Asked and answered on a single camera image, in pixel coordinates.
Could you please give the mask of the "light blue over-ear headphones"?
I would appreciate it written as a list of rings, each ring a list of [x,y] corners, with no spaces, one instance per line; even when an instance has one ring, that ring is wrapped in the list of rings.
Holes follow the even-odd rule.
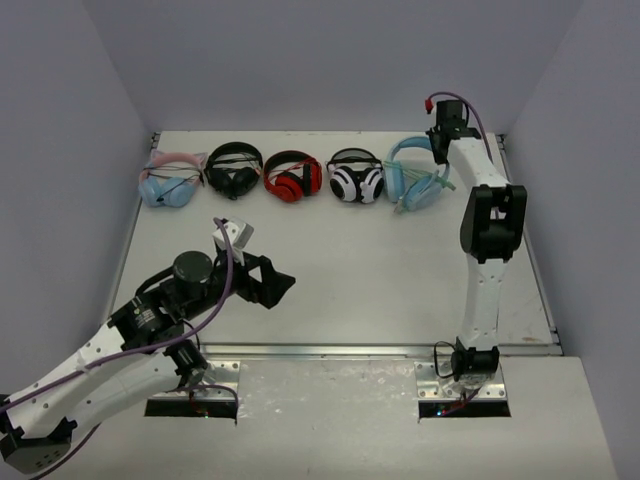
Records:
[[[431,153],[427,136],[410,136],[394,144],[382,162],[388,199],[395,205],[394,212],[414,212],[432,205],[443,190],[456,190],[450,181],[450,165],[433,171],[410,166],[398,155],[404,150],[419,149]]]

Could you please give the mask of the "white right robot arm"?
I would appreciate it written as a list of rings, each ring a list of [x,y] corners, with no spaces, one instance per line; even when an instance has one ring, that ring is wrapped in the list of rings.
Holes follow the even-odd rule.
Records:
[[[469,192],[459,233],[468,265],[465,313],[453,345],[451,372],[443,378],[461,391],[478,390],[498,370],[502,282],[522,243],[528,194],[496,167],[481,121],[475,127],[469,124],[478,114],[467,100],[436,92],[425,100],[425,110],[435,115],[427,131],[435,163],[453,168]]]

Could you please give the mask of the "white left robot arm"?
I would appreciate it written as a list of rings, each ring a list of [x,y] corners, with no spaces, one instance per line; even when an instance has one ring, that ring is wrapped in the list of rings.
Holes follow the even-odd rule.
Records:
[[[155,394],[190,390],[209,362],[188,321],[231,295],[270,309],[294,285],[266,256],[244,262],[200,251],[178,255],[146,280],[75,354],[1,399],[1,456],[22,474],[61,461],[75,438]]]

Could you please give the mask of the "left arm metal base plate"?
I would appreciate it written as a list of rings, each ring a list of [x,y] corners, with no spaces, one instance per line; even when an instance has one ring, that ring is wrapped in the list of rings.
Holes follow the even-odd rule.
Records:
[[[147,400],[145,417],[238,419],[240,360],[214,358],[199,384],[157,394]]]

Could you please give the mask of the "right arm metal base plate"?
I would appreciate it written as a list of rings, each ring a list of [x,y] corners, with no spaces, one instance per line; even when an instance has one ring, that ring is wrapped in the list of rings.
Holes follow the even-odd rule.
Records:
[[[420,420],[511,416],[501,367],[491,378],[455,381],[438,376],[435,363],[427,360],[416,361],[414,373]]]

